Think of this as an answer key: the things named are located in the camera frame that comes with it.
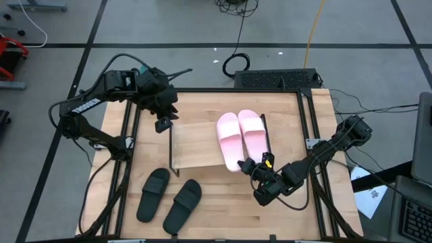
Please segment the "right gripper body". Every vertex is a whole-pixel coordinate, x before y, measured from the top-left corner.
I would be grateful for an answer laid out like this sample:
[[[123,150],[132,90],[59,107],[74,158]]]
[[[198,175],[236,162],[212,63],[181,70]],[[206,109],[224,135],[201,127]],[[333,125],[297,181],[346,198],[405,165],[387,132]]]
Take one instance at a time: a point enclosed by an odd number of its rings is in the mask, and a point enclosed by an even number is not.
[[[251,186],[254,191],[280,191],[282,189],[282,176],[274,170],[274,162],[252,162]]]

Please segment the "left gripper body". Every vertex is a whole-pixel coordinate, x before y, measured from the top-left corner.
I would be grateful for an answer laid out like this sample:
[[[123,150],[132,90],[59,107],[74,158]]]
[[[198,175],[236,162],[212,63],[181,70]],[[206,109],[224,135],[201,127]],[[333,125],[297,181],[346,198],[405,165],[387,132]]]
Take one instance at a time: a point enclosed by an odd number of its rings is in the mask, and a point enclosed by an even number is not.
[[[158,69],[151,68],[136,78],[138,85],[137,106],[147,109],[157,117],[168,117],[168,108],[178,101],[178,94],[168,78],[159,76]]]

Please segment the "pink slide sandal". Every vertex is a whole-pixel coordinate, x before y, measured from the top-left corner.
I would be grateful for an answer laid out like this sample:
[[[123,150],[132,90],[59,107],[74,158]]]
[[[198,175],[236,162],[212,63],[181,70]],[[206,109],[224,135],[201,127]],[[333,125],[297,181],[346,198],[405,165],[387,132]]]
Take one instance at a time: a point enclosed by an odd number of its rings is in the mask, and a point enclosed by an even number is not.
[[[238,161],[244,160],[244,151],[237,115],[224,113],[217,121],[216,132],[225,166],[230,172],[239,172]]]
[[[267,132],[261,117],[252,110],[244,109],[238,113],[242,137],[248,157],[260,163],[267,150]]]

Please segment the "black slide sandal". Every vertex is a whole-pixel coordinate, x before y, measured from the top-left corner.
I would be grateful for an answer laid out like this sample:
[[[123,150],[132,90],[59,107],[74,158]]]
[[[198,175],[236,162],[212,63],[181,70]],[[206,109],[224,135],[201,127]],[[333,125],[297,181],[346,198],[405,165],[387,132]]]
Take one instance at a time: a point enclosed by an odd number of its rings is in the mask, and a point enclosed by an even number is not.
[[[188,180],[174,197],[172,207],[163,222],[163,229],[170,235],[176,235],[198,206],[201,197],[200,184],[196,180]]]
[[[137,220],[148,223],[153,219],[165,194],[169,179],[170,174],[166,168],[158,168],[149,175],[142,187],[142,194],[136,212]]]

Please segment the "black keyboard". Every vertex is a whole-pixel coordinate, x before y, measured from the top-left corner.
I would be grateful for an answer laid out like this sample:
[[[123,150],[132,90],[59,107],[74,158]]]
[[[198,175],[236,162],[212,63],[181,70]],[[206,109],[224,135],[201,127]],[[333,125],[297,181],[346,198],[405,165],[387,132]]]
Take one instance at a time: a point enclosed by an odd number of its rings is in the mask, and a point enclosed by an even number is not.
[[[315,68],[284,70],[245,70],[234,76],[235,88],[320,88],[322,81]]]

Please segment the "white paper sheet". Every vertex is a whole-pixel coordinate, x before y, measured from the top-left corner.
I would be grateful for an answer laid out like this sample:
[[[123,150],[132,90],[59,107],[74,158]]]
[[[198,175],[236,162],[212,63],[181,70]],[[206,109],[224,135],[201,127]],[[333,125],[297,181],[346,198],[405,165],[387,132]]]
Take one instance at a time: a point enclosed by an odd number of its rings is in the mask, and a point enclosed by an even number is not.
[[[350,178],[353,182],[356,179],[370,175],[366,170],[354,167]],[[354,197],[356,201],[357,209],[367,218],[372,219],[375,211],[377,210],[384,194],[386,193],[386,186],[376,186],[374,188],[364,190],[361,192],[355,192]]]

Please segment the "black desk bar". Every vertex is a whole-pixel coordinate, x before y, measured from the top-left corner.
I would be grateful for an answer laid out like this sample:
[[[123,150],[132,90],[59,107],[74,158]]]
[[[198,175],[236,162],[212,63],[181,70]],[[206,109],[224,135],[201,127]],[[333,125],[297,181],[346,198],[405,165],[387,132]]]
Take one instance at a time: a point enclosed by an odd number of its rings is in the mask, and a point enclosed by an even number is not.
[[[404,176],[412,179],[412,161],[408,161],[397,166],[379,172],[372,172],[369,175],[351,181],[354,192],[362,192],[377,186],[390,185],[396,181],[397,176]]]

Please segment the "grey laptop with black keyboard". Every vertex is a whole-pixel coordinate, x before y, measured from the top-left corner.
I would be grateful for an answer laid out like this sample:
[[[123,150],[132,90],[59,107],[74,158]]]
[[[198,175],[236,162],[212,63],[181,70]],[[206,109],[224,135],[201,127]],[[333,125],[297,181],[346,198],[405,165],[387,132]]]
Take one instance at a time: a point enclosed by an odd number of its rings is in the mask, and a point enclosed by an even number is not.
[[[398,176],[395,189],[388,240],[432,243],[432,188]]]

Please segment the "grey metal furniture foot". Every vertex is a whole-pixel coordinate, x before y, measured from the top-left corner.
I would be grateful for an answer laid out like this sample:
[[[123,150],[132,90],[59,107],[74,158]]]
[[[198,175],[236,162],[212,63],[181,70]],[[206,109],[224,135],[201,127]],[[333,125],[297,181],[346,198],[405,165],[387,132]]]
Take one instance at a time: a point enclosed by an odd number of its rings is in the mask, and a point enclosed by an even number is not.
[[[60,10],[66,12],[68,7],[64,0],[6,0],[10,9]]]

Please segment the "grey flat monitor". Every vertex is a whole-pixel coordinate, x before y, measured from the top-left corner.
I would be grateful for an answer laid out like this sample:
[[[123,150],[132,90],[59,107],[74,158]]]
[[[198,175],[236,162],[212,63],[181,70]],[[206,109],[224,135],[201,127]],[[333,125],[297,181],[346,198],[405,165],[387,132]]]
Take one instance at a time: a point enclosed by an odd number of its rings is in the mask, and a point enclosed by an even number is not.
[[[412,176],[432,186],[432,93],[419,96],[412,156]]]

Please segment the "wooden shelf with black frame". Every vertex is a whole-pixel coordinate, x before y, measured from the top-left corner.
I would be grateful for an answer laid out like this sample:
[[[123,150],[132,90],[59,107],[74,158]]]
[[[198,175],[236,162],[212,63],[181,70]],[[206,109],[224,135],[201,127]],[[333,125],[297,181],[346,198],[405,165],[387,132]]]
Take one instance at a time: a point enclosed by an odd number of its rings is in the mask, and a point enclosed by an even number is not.
[[[271,152],[265,115],[259,116],[267,132],[267,150]],[[224,166],[227,169],[217,138],[217,121],[171,125],[169,129],[169,168],[176,176],[180,175],[181,169],[214,166]],[[242,144],[244,158],[247,159],[249,157],[243,137]]]

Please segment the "black aluminium table frame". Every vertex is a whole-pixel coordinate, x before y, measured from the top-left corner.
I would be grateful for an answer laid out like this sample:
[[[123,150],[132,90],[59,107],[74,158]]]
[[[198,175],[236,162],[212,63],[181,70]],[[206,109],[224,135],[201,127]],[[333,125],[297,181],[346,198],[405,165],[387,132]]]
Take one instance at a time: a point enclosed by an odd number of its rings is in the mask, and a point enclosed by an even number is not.
[[[250,109],[267,120],[271,150],[276,166],[305,156],[304,136],[298,99],[286,92],[228,92],[224,89],[181,92],[178,95],[179,119],[174,125],[216,122],[227,112]],[[181,228],[179,239],[186,240],[316,240],[320,236],[317,213],[310,188],[301,188],[288,197],[260,206],[252,195],[248,177],[232,173],[224,166],[181,169],[173,175],[152,221],[136,218],[141,190],[152,171],[169,165],[169,134],[158,134],[155,118],[143,111],[140,115],[136,149],[126,205],[113,210],[111,220],[121,218],[122,238],[147,240],[169,239],[163,222],[173,198],[184,183],[193,179],[202,188],[202,198]]]

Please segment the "red metal frame cart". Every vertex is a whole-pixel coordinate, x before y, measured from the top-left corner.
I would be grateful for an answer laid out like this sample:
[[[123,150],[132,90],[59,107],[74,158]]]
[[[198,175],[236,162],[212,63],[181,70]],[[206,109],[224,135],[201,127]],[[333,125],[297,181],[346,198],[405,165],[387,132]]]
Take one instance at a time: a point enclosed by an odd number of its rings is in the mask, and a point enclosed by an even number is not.
[[[8,46],[13,45],[19,51],[8,51]],[[27,59],[29,50],[20,42],[9,38],[0,37],[0,81],[14,81],[14,71],[21,59]]]

